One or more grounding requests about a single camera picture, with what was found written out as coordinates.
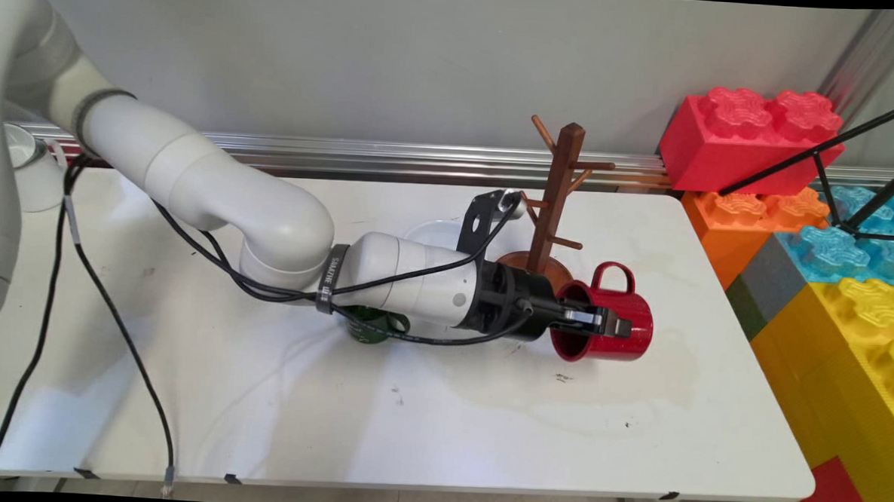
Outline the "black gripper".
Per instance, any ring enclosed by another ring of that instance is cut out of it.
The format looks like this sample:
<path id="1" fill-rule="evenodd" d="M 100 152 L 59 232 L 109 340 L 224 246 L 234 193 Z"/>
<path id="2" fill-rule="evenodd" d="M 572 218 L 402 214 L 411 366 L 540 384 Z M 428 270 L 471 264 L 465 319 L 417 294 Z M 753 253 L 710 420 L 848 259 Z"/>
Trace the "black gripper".
<path id="1" fill-rule="evenodd" d="M 561 320 L 561 325 L 553 324 Z M 564 309 L 542 274 L 497 262 L 480 265 L 477 328 L 482 334 L 505 331 L 509 338 L 536 340 L 544 331 L 576 336 L 630 338 L 632 324 L 609 308 Z"/>

